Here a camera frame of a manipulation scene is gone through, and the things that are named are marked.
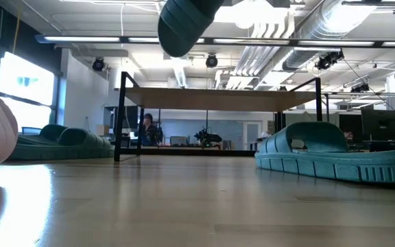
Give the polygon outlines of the wooden shelf black metal frame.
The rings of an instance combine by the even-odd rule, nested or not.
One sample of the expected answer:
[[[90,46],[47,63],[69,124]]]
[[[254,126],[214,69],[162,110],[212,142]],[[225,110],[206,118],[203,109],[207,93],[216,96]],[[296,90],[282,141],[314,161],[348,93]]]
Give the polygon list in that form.
[[[123,148],[122,129],[125,99],[140,108],[140,120],[146,108],[174,110],[271,112],[281,115],[294,106],[315,101],[317,120],[322,120],[321,79],[312,78],[290,91],[228,91],[210,89],[164,89],[140,87],[128,72],[121,73],[115,149]],[[135,149],[141,149],[141,137]]]

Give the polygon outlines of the black computer monitor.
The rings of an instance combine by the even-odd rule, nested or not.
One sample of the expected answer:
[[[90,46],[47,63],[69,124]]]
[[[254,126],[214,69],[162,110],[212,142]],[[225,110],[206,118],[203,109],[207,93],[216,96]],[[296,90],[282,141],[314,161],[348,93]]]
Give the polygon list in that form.
[[[362,131],[372,141],[395,140],[395,111],[362,110]]]

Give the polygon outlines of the silver ventilation duct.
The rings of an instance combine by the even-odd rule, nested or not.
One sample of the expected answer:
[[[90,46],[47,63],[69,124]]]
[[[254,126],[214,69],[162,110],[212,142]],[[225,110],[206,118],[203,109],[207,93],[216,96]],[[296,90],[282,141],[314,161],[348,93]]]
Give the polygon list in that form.
[[[294,32],[299,39],[341,39],[361,23],[376,9],[368,5],[343,5],[343,1],[324,0],[304,24]],[[278,55],[284,55],[278,63],[283,71],[296,71],[318,54],[317,51],[300,51],[284,47]]]

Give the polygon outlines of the light teal rubber slide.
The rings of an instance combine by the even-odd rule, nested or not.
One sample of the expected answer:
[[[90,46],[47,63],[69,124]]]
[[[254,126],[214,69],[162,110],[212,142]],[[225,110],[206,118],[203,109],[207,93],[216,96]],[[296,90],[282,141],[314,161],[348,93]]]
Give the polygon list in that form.
[[[293,123],[262,141],[261,169],[358,183],[395,183],[395,150],[351,152],[344,133],[324,121]]]
[[[214,21],[225,0],[167,0],[158,20],[158,39],[171,57],[187,54]]]

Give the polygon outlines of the person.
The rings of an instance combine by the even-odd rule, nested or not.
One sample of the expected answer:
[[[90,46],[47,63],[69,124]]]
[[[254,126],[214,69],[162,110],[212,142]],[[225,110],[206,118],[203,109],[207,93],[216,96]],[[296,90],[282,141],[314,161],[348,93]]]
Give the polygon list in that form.
[[[160,140],[160,130],[154,125],[153,117],[147,113],[143,116],[143,136],[142,145],[156,146]]]

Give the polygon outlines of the long ceiling light bar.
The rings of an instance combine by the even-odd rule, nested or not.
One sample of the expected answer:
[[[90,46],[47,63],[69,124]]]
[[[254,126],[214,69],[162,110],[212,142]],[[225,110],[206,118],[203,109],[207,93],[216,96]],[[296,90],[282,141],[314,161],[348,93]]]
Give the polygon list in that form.
[[[39,43],[101,43],[158,44],[154,36],[45,36],[37,35]],[[295,38],[212,38],[197,40],[199,45],[277,46],[277,47],[340,47],[362,49],[395,49],[395,40],[310,40]]]

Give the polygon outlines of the bright window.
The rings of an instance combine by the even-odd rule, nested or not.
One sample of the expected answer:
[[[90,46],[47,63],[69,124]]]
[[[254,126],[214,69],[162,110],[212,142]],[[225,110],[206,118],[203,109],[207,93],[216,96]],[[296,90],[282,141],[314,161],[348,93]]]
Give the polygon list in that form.
[[[52,72],[10,52],[0,61],[0,93],[50,106],[54,80]]]

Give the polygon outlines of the dark green rubber slide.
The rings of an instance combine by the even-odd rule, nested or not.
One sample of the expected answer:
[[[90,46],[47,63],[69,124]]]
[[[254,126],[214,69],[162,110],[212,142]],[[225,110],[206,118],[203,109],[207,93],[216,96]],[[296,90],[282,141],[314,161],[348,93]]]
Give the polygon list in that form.
[[[84,158],[110,158],[114,145],[108,140],[85,129],[66,128],[51,141],[43,135],[33,140],[32,136],[19,136],[10,161],[47,161]]]
[[[38,134],[20,134],[17,143],[28,145],[57,145],[60,135],[66,129],[66,126],[48,124],[40,129]]]

